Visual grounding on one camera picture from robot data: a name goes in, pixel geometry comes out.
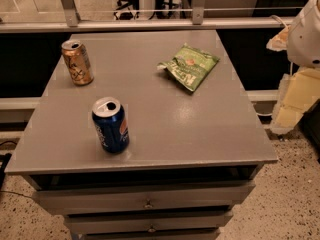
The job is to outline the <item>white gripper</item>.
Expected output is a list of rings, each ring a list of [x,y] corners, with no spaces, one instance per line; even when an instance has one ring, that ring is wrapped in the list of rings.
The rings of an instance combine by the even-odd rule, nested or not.
[[[302,66],[293,75],[284,74],[273,108],[270,130],[277,135],[293,130],[320,99],[320,0],[309,0],[293,20],[271,38],[266,48],[287,50],[288,60]]]

